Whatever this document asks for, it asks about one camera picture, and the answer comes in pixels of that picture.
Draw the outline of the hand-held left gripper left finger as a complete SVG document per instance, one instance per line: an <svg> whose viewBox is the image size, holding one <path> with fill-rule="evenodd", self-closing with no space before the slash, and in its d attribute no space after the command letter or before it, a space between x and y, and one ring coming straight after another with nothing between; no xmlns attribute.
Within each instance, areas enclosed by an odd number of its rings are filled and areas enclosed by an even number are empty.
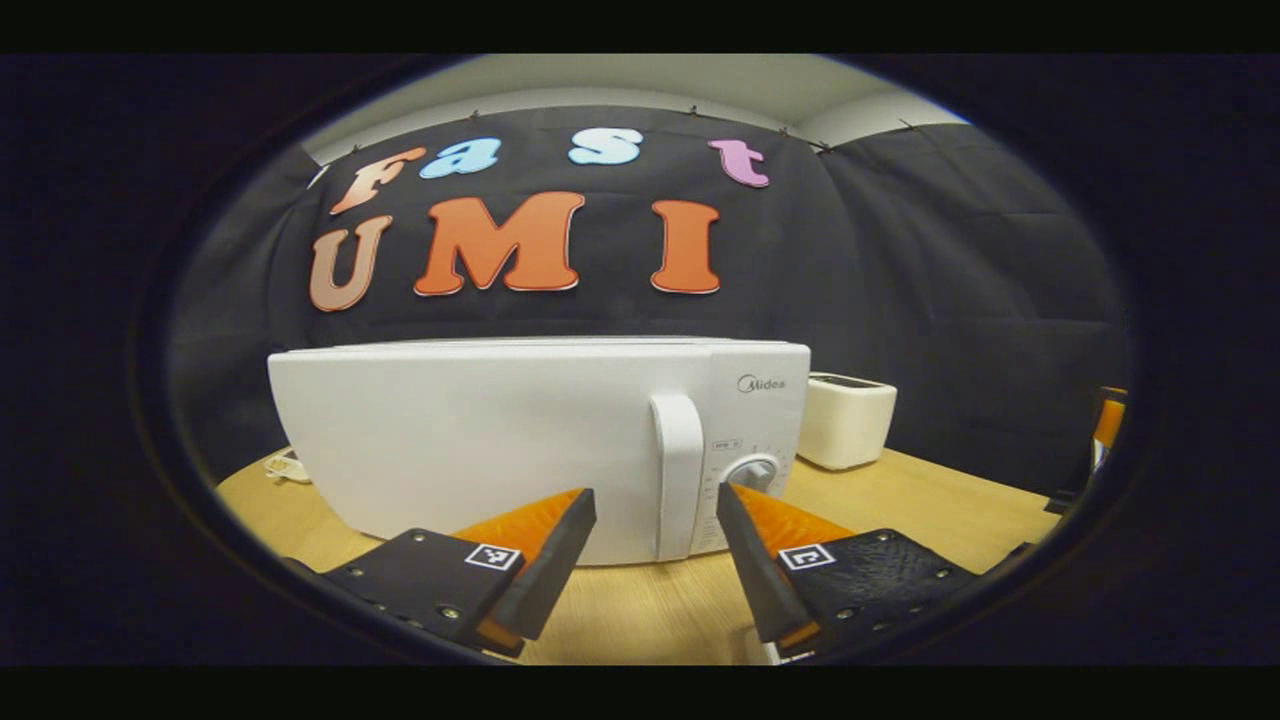
<svg viewBox="0 0 1280 720"><path fill-rule="evenodd" d="M595 524L594 491L573 488L452 534L410 528L320 578L416 632L517 659Z"/></svg>

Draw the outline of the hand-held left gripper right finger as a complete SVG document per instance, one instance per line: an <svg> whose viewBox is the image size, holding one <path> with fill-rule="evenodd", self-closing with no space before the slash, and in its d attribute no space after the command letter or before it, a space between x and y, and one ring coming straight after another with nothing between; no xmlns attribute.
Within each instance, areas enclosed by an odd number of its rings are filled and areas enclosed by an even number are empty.
<svg viewBox="0 0 1280 720"><path fill-rule="evenodd" d="M756 637L781 659L878 641L977 582L899 530L850 530L746 486L723 483L716 514Z"/></svg>

